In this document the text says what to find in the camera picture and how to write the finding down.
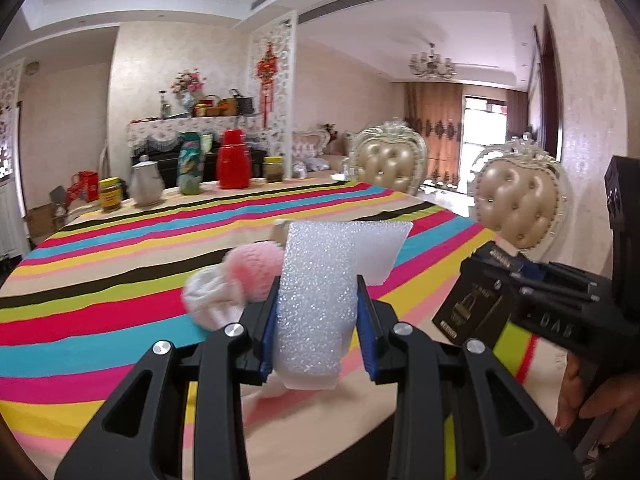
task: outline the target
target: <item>brown curtain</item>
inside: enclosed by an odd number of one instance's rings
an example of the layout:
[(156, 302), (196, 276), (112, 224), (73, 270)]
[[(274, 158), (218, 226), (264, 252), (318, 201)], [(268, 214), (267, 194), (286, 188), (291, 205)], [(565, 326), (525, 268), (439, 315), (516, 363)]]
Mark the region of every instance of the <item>brown curtain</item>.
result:
[(521, 137), (529, 128), (529, 94), (507, 90), (507, 140)]
[(429, 147), (427, 178), (458, 184), (462, 130), (462, 85), (404, 83), (404, 114), (409, 127)]

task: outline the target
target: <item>dark wooden door frame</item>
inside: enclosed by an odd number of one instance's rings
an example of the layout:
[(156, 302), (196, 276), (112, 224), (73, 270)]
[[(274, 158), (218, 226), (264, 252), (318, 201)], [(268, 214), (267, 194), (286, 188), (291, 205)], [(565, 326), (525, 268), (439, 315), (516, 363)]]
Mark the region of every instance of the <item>dark wooden door frame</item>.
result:
[(544, 6), (542, 44), (537, 28), (534, 27), (536, 47), (540, 54), (540, 93), (542, 101), (542, 125), (540, 145), (556, 159), (562, 156), (562, 90), (560, 84), (560, 63), (556, 38), (551, 25), (549, 11)]

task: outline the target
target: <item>green floral thermos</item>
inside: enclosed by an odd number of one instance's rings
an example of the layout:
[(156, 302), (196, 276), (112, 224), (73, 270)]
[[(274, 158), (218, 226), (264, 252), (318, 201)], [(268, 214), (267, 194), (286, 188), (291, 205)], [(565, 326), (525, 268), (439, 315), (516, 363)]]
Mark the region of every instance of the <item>green floral thermos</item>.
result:
[(182, 147), (178, 158), (178, 187), (184, 195), (197, 195), (200, 193), (204, 171), (204, 153), (200, 146), (200, 134), (184, 132), (180, 137)]

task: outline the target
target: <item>white cabinet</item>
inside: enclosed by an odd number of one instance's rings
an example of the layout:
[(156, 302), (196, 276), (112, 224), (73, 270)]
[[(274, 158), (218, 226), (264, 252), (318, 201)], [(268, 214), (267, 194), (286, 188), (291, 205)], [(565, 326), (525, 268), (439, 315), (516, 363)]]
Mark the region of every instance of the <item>white cabinet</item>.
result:
[(15, 182), (12, 178), (0, 184), (0, 258), (25, 257), (29, 243), (24, 232), (24, 222), (18, 211)]

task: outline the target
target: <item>human hand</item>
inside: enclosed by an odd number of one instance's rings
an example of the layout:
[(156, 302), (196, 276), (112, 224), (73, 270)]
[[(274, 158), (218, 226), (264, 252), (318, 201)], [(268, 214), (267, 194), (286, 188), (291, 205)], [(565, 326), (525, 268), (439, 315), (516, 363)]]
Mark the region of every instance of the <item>human hand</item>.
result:
[(573, 354), (567, 354), (555, 426), (559, 431), (565, 431), (576, 417), (594, 418), (613, 411), (611, 420), (600, 435), (601, 444), (611, 444), (626, 433), (640, 412), (640, 372), (609, 378), (584, 404), (585, 387), (579, 372), (580, 360)]

